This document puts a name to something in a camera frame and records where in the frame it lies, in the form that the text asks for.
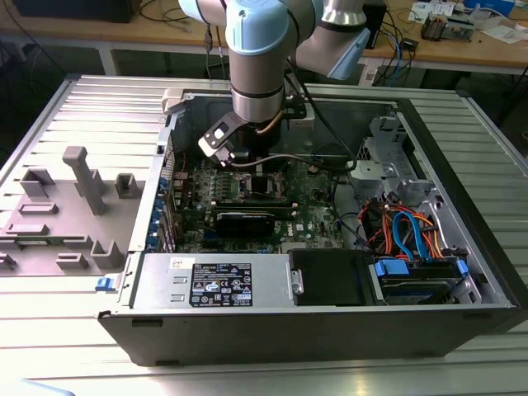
blue clip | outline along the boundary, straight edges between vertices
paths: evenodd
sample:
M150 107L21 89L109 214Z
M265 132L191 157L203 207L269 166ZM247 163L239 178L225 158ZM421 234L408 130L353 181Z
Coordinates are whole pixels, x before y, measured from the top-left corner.
M409 275L409 269L404 260L385 258L374 264L377 276L383 275Z
M469 274L469 268L464 260L457 260L456 266L459 268L460 274L462 274L462 276L467 276Z
M159 230L159 223L154 223L154 222L152 222L152 223L148 226L148 231L149 231L150 233L156 233L158 230Z
M154 209L162 209L163 208L163 201L160 199L154 200Z
M103 276L97 281L96 291L114 291L115 289L114 280L111 278L106 278Z
M160 220L162 218L162 211L161 210L154 210L152 212L152 218L154 220Z
M149 235L147 237L147 244L156 246L158 244L158 239L156 237L154 237L153 235Z

cable on desk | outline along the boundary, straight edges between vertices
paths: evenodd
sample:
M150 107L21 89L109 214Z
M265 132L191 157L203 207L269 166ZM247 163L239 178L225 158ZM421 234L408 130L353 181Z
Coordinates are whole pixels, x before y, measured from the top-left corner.
M174 11L181 11L182 9L178 6L178 7L173 7L173 8L169 8L168 10L164 10L163 9L163 0L158 0L158 4L159 4L159 12L163 15L163 18L167 18L167 19L171 19L171 17L169 16L169 14L171 12L174 12ZM187 23L187 17L185 17L185 19L181 19L180 21L174 21L174 23L178 23L179 25L171 25L171 21L164 21L165 25L167 26L170 26L170 27L173 27L174 29L180 29L182 31L191 31L191 29L187 26L185 26L185 24Z
M163 19L157 19L157 18L152 18L151 16L148 16L148 15L145 15L144 13L144 10L147 6L149 6L150 4L152 4L153 2L155 2L156 0L148 0L143 6L141 6L139 8L139 14L145 18L145 19L148 19L149 21L154 21L154 22L178 22L178 21L184 21L186 19L189 19L188 16L182 16L180 18L169 18L167 16L167 14L171 11L176 11L177 9L179 9L179 7L175 7L175 8L171 8L170 10L167 10L165 11L165 14L163 14Z
M396 77L399 74L400 66L402 65L402 49L398 43L398 39L394 37L394 35L391 35L390 33L387 33L387 36L392 39L394 42L394 45L396 46L396 51L398 53L398 62L396 63L396 70L394 71L393 77L391 78L389 82L389 87L392 87L394 83L396 82Z
M392 23L388 23L388 22L382 22L383 25L386 25L386 26L389 26L389 27L392 27L394 29L394 37L396 37L396 40L399 42L401 42L403 40L403 33L402 31L396 27L396 25L394 24L394 18L392 17L392 15L390 14L389 11L387 11L387 14L390 18L390 20L392 21ZM380 31L381 33L383 34L391 34L389 31L387 30L382 30ZM394 54L393 54L393 57L390 59L389 61L389 64L387 64L387 66L385 67L385 70L382 72L382 74L380 74L378 76L378 79L374 82L373 85L378 85L381 81L381 79L384 80L384 83L387 81L386 80L386 76L387 76L387 72L389 71L389 68L390 66L392 65L393 61L396 59L396 57L398 56L398 50L396 47L393 47L392 43L389 41L389 45L390 47L394 50Z
M6 12L7 14L9 15L9 17L12 19L13 22L15 22L15 25L18 26L18 28L22 31L22 33L24 33L28 39L30 39L31 41L33 41L33 44L35 44L37 47L39 47L41 50L42 50L42 54L46 55L46 58L48 58L52 64L54 64L59 70L60 72L63 74L63 76L66 75L66 72L64 71L63 68L60 67L60 65L55 62L55 60L51 57L50 54L47 53L47 51L42 47L42 45L40 45L39 43L36 42L36 40L33 38L32 35L30 35L26 29L24 29L24 27L22 27L22 25L17 21L17 19L13 16L13 14L11 13L11 10L9 10L9 7L7 6L7 0L2 0L3 2L3 6L6 8Z

warning label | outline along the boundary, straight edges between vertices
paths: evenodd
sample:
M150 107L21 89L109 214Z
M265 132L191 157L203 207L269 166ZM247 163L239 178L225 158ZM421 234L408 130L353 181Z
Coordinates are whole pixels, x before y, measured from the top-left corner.
M195 308L251 307L251 264L195 264L189 300Z

black wire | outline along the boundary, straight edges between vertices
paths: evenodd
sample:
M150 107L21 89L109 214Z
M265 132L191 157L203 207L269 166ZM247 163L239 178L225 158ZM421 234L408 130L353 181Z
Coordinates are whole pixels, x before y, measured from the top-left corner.
M333 213L336 216L336 218L341 222L341 226L344 227L345 229L347 229L349 233L351 233L352 235L354 235L356 237L356 244L360 243L364 247L368 248L367 242L363 239L363 237L361 237L359 235L359 233L357 233L357 231L355 231L354 229L352 229L352 227L350 227L347 223L345 223L343 221L343 219L342 219L343 216L341 216L339 214L339 212L337 212L336 191L337 191L337 186L338 185L339 185L339 177L336 177L336 182L334 183L333 189L332 189L332 209L333 209Z
M499 115L498 115L498 118L497 118L497 123L498 123L499 126L512 113L512 110L515 108L515 106L516 106L516 104L518 102L517 97L519 97L519 98L523 97L522 94L524 93L525 89L524 90L521 89L519 91L520 95L517 95L517 90L521 86L522 79L526 76L527 72L528 72L528 64L526 65L526 67L525 67L524 71L522 72L521 76L519 77L519 79L517 80L515 85L513 86L513 89L511 90L510 96L508 97L506 103L504 103L504 106L502 106L502 109L499 112Z
M211 70L209 68L210 63L210 52L213 49L213 35L211 34L211 25L207 24L207 29L205 30L205 37L204 37L204 47L205 47L205 70L207 70L207 75L209 76L209 80L212 80L211 77Z
M413 60L414 60L414 57L416 56L416 52L411 51L410 49L408 49L408 53L409 53L409 61L404 66L401 67L401 69L399 70L399 75L396 78L396 81L398 81L400 78L405 77L405 79L403 80L403 84L405 84L405 82L407 81L407 78L409 77L409 74L411 73L411 68L413 67ZM405 68L408 68L405 74L401 73L402 70L404 70ZM395 74L396 74L396 69L393 70L391 74L388 74L386 78L391 78Z
M329 172L334 172L334 173L347 173L347 172L350 172L356 169L356 163L354 163L350 167L330 167L328 165L324 165L321 162L312 161L312 160L300 157L299 155L295 155L295 154L275 154L275 155L271 155L270 157L259 159L258 161L254 161L252 163L231 163L231 166L240 167L240 168L255 167L256 165L261 165L263 163L267 163L268 161L273 161L274 159L279 159L279 158L294 159L295 161L301 161L302 163L307 163L308 165L317 167L323 171L329 171Z
M303 88L303 91L304 91L304 95L306 96L306 98L308 99L310 105L312 105L313 107L313 111L315 111L315 114L317 114L317 116L319 117L319 119L321 120L321 122L323 122L324 126L327 127L327 130L332 134L332 136L346 149L346 151L349 153L350 155L350 159L352 160L353 162L353 165L351 166L351 169L350 170L354 170L356 169L356 165L357 165L357 158L356 158L356 155L352 152L351 148L348 147L348 145L345 143L345 141L341 138L341 136L339 136L339 134L335 131L335 129L328 123L328 121L326 120L326 118L324 118L323 116L323 113L319 110L317 104L315 103L314 99L312 98L312 95L310 95L309 91L308 91L308 88L304 85L304 83L302 82L302 80L299 78L299 74L297 73L297 70L295 69L294 65L291 63L291 61L289 59L286 59L286 61L288 62L288 64L290 65L291 67L291 71L292 73L295 75L295 78L297 78L297 81L299 82L299 85L301 86L301 88Z
M291 81L291 78L290 78L290 76L288 74L284 75L284 80L286 80L289 83L289 85L292 87L292 89L295 91L295 93L297 95L300 95L299 89L297 89L297 87L295 86L294 82Z
M2 51L2 59L3 59L3 52L5 52L7 55L9 55L9 57L11 58L11 60L14 59L13 55L9 53L9 51L7 50L7 48L3 45L3 43L0 41L0 50ZM33 78L31 81L30 79L24 74L24 70L22 68L22 65L25 64L25 62L12 62L12 66L17 68L18 69L18 73L21 75L21 77L27 82L27 83L30 83L31 81L33 83L36 83L38 85L41 85L42 87L48 89L51 93L55 93L55 90L52 88L52 87L49 87L48 85L44 84L43 82L41 82L40 80L37 80L35 78ZM9 76L8 74L10 73L10 70L7 70L5 72L5 75L6 75L6 80L8 80ZM42 93L39 93L37 92L34 88L32 88L33 92L36 93L37 95L40 95L40 97L42 97L43 99L45 100L49 100L50 99L50 95L44 95Z
M210 54L208 52L207 54L205 54L205 70L207 70L207 76L209 77L209 80L212 80L213 78L211 77L211 71L209 69L209 58Z
M151 16L145 15L145 14L144 14L144 9L145 9L148 5L152 4L152 3L155 2L155 1L156 1L156 0L148 0L143 6L141 6L141 7L139 8L139 14L140 14L143 18L148 19L149 21L154 21L154 22L178 22L178 21L183 21L183 20L189 19L188 16L182 16L181 18L176 18L176 19L169 18L169 17L167 16L167 14L168 14L170 11L176 11L176 10L178 9L177 7L175 7L175 8L171 8L170 10L165 11L165 15L163 15L163 16L164 16L164 19L152 18Z
M216 26L216 40L218 40L218 47L220 51L220 63L222 64L222 78L226 79L224 55L222 54L222 37L220 37L220 29Z
M4 46L2 42L0 41L0 53L2 57L2 66L4 68L7 67L5 54L4 54ZM10 105L13 109L16 110L17 113L19 113L21 116L26 116L26 113L18 108L18 106L15 106L15 104L12 101L12 95L11 95L11 84L9 83L9 73L6 72L6 95L7 95L7 104Z
M398 27L396 27L396 24L394 23L394 18L391 15L391 13L389 12L389 7L387 7L386 15L389 16L389 18L391 20L391 23L382 22L382 24L386 25L388 27L392 27L394 29L394 37L396 38L396 41L398 43L401 43L403 41L403 33ZM387 81L387 77L386 77L387 76L387 72L389 71L390 66L392 65L393 61L396 59L396 56L398 55L398 50L395 47L392 46L392 43L390 42L390 40L389 40L389 45L394 50L393 57L390 59L389 64L387 65L385 70L382 72L382 74L380 74L378 76L378 79L374 82L373 85L378 85L380 83L381 79L384 80L384 84L386 83L386 81Z
M323 147L327 147L327 146L334 146L334 147L338 147L340 149L342 149L342 146L338 143L334 143L334 142L327 142L327 143L323 143L323 144L320 144L317 148L315 148L313 151L312 151L312 158L313 160L316 160L317 159L317 156L318 156L318 152L320 149L322 149ZM348 155L348 153L337 153L337 154L326 154L326 155Z
M9 15L9 17L12 19L13 22L15 22L15 24L18 26L18 28L22 31L22 33L24 33L31 41L33 41L33 43L40 48L40 50L42 51L42 54L46 55L46 57L51 61L52 64L54 64L59 70L60 72L63 74L63 76L66 75L66 72L64 71L63 68L60 67L60 65L55 62L55 60L51 57L50 54L48 54L46 52L46 50L44 48L42 48L42 45L40 45L39 43L36 42L36 40L33 38L33 36L31 36L27 31L26 29L24 29L22 27L22 25L20 23L18 23L17 19L15 19L15 17L13 16L13 14L11 13L11 11L9 10L9 7L7 6L7 1L6 0L3 0L3 6L6 8L6 12L7 14Z

metal bracket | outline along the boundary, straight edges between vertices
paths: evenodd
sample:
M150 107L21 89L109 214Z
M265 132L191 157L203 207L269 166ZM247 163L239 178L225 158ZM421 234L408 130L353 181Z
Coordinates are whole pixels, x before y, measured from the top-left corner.
M301 295L304 293L303 273L301 270L291 270L291 289L294 295Z
M429 180L402 180L396 187L396 192L406 205L419 206L433 188L435 183Z

